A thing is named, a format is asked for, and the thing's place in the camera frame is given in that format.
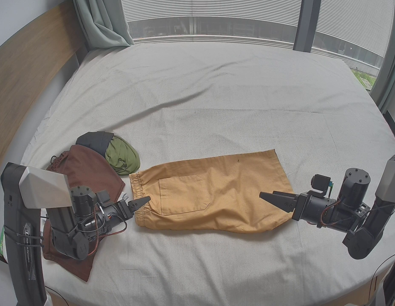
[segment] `wooden headboard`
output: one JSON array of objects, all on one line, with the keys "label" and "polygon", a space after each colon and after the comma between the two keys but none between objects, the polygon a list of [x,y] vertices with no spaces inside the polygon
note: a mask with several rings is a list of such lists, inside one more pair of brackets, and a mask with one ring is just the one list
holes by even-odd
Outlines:
[{"label": "wooden headboard", "polygon": [[67,0],[0,46],[0,166],[29,108],[84,43],[73,1]]}]

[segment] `building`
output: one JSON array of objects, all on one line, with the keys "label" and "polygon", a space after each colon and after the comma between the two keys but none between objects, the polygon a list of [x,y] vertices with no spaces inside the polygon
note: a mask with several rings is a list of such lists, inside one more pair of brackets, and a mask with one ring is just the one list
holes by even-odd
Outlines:
[{"label": "building", "polygon": [[[292,48],[302,0],[122,0],[135,42],[223,41]],[[377,75],[394,0],[322,0],[313,53]]]}]

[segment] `grass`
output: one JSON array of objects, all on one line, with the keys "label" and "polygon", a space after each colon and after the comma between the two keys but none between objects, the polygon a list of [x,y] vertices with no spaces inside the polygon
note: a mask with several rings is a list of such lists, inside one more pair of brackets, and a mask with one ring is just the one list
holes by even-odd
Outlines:
[{"label": "grass", "polygon": [[374,82],[375,82],[375,80],[376,80],[375,77],[370,76],[370,75],[368,75],[368,74],[366,74],[366,73],[362,73],[362,72],[357,71],[357,70],[351,69],[351,71],[352,71],[352,73],[354,74],[354,76],[359,80],[360,84],[363,85],[364,88],[367,88],[367,86],[366,86],[366,84],[363,83],[362,78],[363,78],[363,79],[366,79],[366,80],[370,83],[371,86],[374,85]]}]

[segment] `green vegetation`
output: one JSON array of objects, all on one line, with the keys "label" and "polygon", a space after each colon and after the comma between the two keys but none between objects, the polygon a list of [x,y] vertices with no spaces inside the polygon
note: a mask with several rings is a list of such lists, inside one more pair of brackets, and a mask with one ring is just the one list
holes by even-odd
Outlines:
[{"label": "green vegetation", "polygon": [[[352,71],[352,73],[354,74],[354,76],[359,80],[359,82],[363,85],[364,88],[366,88],[366,89],[371,89],[371,88],[373,87],[374,82],[375,82],[375,80],[376,80],[376,77],[372,77],[372,76],[370,76],[370,75],[368,75],[368,74],[366,74],[366,73],[362,73],[362,72],[360,72],[360,71],[356,71],[356,70],[353,70],[353,69],[351,69],[351,71]],[[363,78],[363,79],[366,79],[366,80],[369,82],[369,84],[370,84],[371,87],[368,87],[368,85],[366,85],[366,84],[362,81],[362,78]]]}]

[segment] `gray curtain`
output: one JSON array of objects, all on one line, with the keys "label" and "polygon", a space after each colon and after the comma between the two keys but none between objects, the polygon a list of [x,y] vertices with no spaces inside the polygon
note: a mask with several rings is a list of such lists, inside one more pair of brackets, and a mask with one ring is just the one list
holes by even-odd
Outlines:
[{"label": "gray curtain", "polygon": [[121,0],[73,0],[90,49],[128,47],[129,35]]},{"label": "gray curtain", "polygon": [[383,66],[370,92],[370,96],[384,114],[395,93],[395,0],[394,21]]}]

